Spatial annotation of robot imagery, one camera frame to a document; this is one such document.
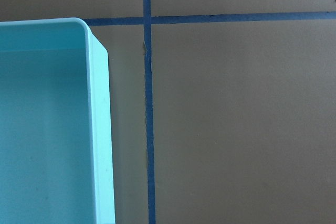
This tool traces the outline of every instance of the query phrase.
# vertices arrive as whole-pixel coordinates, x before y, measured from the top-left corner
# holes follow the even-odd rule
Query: horizontal blue tape strip
[[[336,12],[250,13],[152,17],[152,24],[336,19]],[[143,17],[84,19],[89,26],[142,25]]]
[[[336,12],[254,13],[152,17],[152,24],[336,19]]]
[[[142,25],[143,17],[130,18],[88,18],[83,19],[88,26]]]

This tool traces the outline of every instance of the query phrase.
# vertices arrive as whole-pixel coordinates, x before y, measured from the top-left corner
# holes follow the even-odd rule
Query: blue plastic bin
[[[0,23],[0,223],[114,223],[107,51],[77,18]]]

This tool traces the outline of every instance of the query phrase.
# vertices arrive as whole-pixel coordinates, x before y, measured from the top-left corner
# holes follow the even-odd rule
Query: blue tape line
[[[154,131],[153,131],[153,81],[152,81],[152,21],[151,0],[143,0],[143,29],[145,53],[145,97],[146,133],[148,155],[148,220],[155,224],[155,172],[154,172]]]
[[[152,24],[246,22],[272,20],[336,19],[336,12],[252,13],[152,17]]]
[[[132,18],[88,18],[83,19],[88,26],[142,25],[143,17]]]

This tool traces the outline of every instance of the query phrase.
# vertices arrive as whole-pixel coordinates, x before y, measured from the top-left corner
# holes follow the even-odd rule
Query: plastic tray
[[[0,23],[0,223],[114,223],[107,51],[77,18]]]

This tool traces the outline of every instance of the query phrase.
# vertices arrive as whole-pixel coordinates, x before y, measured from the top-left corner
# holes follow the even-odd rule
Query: light blue bin edge
[[[85,32],[91,170],[96,224],[115,224],[108,53],[80,18],[0,22],[1,27],[77,23]]]

